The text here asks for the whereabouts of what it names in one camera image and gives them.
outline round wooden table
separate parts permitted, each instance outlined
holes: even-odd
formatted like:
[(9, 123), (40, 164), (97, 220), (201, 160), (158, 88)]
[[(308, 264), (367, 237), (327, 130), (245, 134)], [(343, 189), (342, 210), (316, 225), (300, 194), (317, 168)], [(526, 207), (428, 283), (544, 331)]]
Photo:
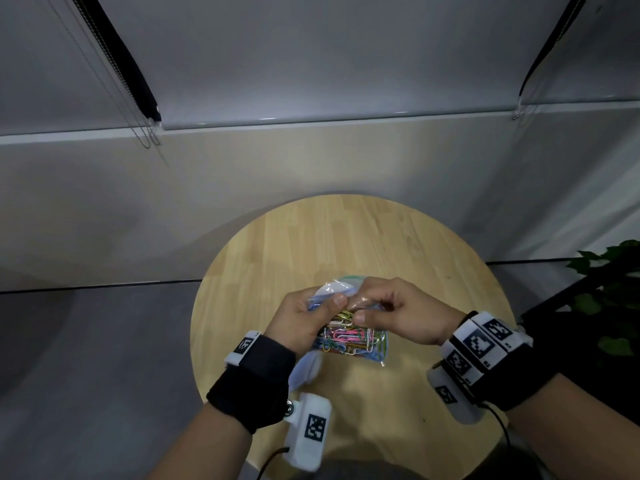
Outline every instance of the round wooden table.
[[(248, 330), (264, 330), (289, 291), (348, 274), (400, 276), (463, 311), (513, 314), (489, 268), (444, 225), (404, 205), (361, 195), (325, 195), (258, 217), (220, 251), (205, 275), (191, 316), (191, 361), (202, 400), (224, 359)], [(495, 418), (457, 423), (429, 386), (438, 348), (392, 335), (384, 367), (325, 354), (302, 391), (327, 397), (333, 412), (324, 458), (386, 460), (430, 480), (460, 480), (501, 436)], [(288, 423), (258, 430), (247, 460), (260, 468), (282, 447)], [(282, 458), (267, 475), (295, 470)]]

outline gray floor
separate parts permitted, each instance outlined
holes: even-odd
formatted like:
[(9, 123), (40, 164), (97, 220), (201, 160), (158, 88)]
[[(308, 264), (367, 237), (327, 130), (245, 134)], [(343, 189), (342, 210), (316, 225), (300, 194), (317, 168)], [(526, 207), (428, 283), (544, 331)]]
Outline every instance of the gray floor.
[[(492, 270), (516, 315), (577, 279), (562, 264)], [(146, 475), (201, 407), (189, 357), (198, 286), (1, 295), (0, 477)], [(499, 478), (496, 461), (476, 477)]]

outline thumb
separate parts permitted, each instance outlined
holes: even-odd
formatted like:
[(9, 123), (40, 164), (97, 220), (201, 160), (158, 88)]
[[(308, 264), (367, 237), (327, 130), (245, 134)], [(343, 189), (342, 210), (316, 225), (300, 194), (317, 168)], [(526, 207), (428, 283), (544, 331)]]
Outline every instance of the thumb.
[(323, 326), (338, 313), (344, 310), (347, 305), (347, 297), (342, 293), (336, 293), (331, 298), (327, 298), (311, 314), (318, 326)]
[(358, 310), (353, 315), (353, 322), (357, 326), (361, 327), (393, 331), (395, 318), (395, 312), (384, 312), (382, 310)]

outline fingernail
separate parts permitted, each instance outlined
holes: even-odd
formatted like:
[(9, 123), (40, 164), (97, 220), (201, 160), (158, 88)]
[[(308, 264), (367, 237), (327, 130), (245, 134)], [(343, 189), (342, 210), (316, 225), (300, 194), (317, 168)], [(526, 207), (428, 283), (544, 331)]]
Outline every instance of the fingernail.
[(347, 303), (347, 297), (342, 293), (338, 293), (333, 297), (333, 302), (336, 305), (343, 306), (345, 303)]
[(354, 313), (353, 322), (357, 323), (358, 325), (364, 324), (364, 310), (358, 310), (356, 313)]

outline plastic bag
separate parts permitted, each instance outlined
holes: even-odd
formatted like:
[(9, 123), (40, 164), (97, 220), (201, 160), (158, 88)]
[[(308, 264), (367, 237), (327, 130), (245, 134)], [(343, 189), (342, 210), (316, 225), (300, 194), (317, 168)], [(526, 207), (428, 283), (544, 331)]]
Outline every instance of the plastic bag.
[[(316, 291), (313, 297), (309, 298), (308, 309), (317, 308), (325, 299), (331, 298), (336, 293), (342, 293), (345, 296), (355, 295), (364, 279), (365, 276), (345, 276), (325, 284)], [(348, 310), (336, 315), (318, 332), (313, 348), (323, 352), (353, 355), (382, 363), (387, 357), (387, 332), (354, 325), (353, 313), (363, 308), (382, 309), (379, 304), (370, 303), (367, 300), (350, 305)]]

